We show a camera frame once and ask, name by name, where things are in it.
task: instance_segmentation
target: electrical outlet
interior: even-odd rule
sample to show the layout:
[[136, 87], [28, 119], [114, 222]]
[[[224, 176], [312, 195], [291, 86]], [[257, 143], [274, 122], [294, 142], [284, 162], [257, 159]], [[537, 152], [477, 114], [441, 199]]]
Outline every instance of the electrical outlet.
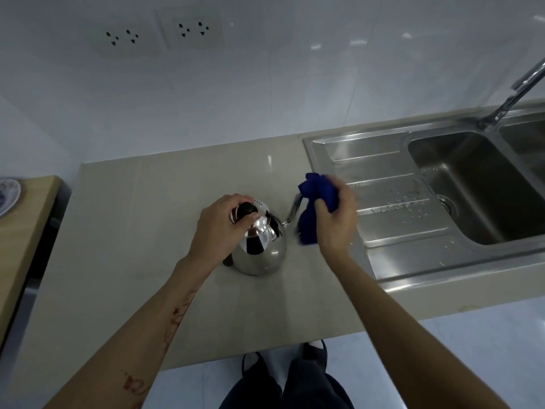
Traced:
[[84, 31], [93, 50], [106, 59], [152, 56], [160, 53], [153, 28], [147, 23], [95, 26]]
[[172, 7], [158, 11], [157, 15], [172, 49], [212, 48], [223, 44], [221, 18], [212, 7]]

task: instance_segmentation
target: floor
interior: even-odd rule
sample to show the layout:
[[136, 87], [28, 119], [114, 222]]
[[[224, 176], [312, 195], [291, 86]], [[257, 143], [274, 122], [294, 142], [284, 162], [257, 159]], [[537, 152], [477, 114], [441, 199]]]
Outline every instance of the floor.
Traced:
[[[3, 395], [35, 293], [25, 295], [0, 359]], [[515, 408], [545, 407], [545, 297], [468, 311], [421, 322], [469, 368]], [[404, 409], [366, 333], [326, 339], [328, 372], [344, 386], [356, 408]], [[296, 346], [265, 350], [278, 383], [286, 381]], [[160, 372], [144, 409], [217, 409], [240, 378], [241, 356]], [[0, 406], [42, 407], [54, 393], [28, 396]]]

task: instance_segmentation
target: pants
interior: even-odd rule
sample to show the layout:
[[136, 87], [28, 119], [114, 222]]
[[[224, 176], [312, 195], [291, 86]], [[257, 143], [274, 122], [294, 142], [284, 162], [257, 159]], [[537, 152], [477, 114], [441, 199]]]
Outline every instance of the pants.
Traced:
[[220, 409], [354, 409], [348, 395], [315, 362], [294, 359], [282, 389], [259, 360], [231, 389]]

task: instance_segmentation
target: sink drain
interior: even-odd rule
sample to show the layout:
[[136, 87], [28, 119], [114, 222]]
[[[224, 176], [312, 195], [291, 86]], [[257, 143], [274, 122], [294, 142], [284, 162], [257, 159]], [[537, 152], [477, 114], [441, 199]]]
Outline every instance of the sink drain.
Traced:
[[443, 208], [445, 208], [445, 211], [452, 217], [455, 218], [458, 215], [458, 210], [456, 209], [456, 205], [454, 205], [454, 202], [447, 198], [444, 195], [437, 194], [437, 199], [439, 199], [441, 205]]

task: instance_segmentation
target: kettle spout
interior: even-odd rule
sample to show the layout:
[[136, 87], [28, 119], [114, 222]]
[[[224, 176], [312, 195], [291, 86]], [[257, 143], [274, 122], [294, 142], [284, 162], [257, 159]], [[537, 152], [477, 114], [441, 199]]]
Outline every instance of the kettle spout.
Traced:
[[284, 222], [282, 222], [283, 227], [287, 227], [292, 221], [295, 220], [295, 216], [297, 215], [297, 211], [299, 210], [302, 201], [303, 195], [301, 195], [301, 193], [298, 193], [293, 199], [292, 208], [290, 209], [290, 214], [288, 215], [288, 218]]

